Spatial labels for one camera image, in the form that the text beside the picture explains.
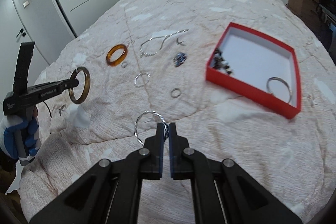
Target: black door handle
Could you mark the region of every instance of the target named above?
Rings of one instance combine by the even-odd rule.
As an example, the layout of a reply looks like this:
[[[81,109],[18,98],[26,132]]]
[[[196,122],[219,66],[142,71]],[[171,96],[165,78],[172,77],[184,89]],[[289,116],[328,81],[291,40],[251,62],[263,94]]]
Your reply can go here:
[[[17,38],[17,37],[20,35],[20,33],[23,33],[23,31],[24,31],[24,30],[23,30],[23,28],[22,28],[15,38]]]

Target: bedspread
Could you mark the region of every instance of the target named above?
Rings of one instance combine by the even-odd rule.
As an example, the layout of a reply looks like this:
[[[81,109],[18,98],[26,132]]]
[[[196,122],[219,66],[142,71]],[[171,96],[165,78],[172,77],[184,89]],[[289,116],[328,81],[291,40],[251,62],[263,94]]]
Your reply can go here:
[[[206,62],[230,22],[295,49],[302,111],[294,119],[205,81]],[[156,55],[140,57],[139,47],[150,37],[183,29],[189,31],[170,37]],[[161,42],[143,48],[156,52]],[[107,52],[120,43],[128,46],[127,66],[107,66]],[[176,68],[178,52],[188,58]],[[336,67],[281,0],[121,0],[70,42],[36,83],[69,78],[78,66],[91,73],[86,101],[74,105],[68,93],[48,100],[52,119],[44,104],[38,106],[43,145],[24,168],[19,189],[28,220],[100,159],[123,159],[141,148],[134,122],[146,110],[176,122],[178,134],[208,158],[234,159],[305,223],[335,189]],[[141,72],[151,78],[136,88],[134,78]],[[170,94],[174,88],[181,90],[176,99]],[[152,119],[144,121],[138,128],[143,140],[156,128]],[[163,178],[143,182],[138,223],[194,223],[190,183],[169,176],[168,142]]]

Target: gloved hand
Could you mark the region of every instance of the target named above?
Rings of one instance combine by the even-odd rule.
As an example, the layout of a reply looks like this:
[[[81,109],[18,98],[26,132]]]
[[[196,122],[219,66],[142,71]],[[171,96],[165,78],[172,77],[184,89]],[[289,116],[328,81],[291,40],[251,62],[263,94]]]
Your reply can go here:
[[[5,116],[0,123],[0,149],[9,157],[18,159],[16,144],[14,140],[14,132],[27,128],[29,136],[25,142],[25,146],[29,148],[29,155],[32,159],[37,154],[41,146],[39,139],[39,123],[37,120],[37,108],[33,112],[33,119],[28,123],[26,119],[19,116]]]

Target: amber bangle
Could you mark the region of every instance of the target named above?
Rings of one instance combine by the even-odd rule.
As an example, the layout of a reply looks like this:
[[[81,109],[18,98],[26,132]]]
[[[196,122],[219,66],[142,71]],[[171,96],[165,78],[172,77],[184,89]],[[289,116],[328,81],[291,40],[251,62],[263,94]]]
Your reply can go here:
[[[122,55],[117,60],[111,62],[110,59],[112,57],[112,54],[114,54],[117,50],[121,48],[124,49],[124,52],[122,53]],[[115,67],[124,61],[124,59],[126,58],[126,55],[127,55],[127,47],[123,44],[118,44],[114,46],[112,49],[110,49],[110,51],[106,55],[106,63],[109,66]]]
[[[89,94],[89,90],[90,90],[90,85],[91,85],[91,77],[90,77],[90,73],[87,70],[87,68],[85,67],[78,67],[77,69],[75,69],[72,73],[72,75],[70,76],[70,79],[75,79],[76,76],[81,72],[84,72],[85,75],[85,84],[84,84],[84,90],[82,95],[79,97],[78,100],[76,100],[75,95],[74,95],[74,90],[73,89],[69,89],[69,96],[71,101],[76,104],[79,105],[81,103],[83,103],[87,97],[87,95]]]

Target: box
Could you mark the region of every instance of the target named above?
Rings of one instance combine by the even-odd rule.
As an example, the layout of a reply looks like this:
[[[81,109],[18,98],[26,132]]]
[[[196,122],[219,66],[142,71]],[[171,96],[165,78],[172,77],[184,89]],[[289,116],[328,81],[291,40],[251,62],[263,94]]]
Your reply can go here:
[[[287,119],[294,118],[301,111],[301,81],[295,51],[287,44],[251,28],[230,23],[216,48],[229,62],[231,75],[214,69],[214,52],[206,68],[206,80],[243,95]],[[274,93],[267,91],[266,84],[271,77],[283,79],[269,82]]]

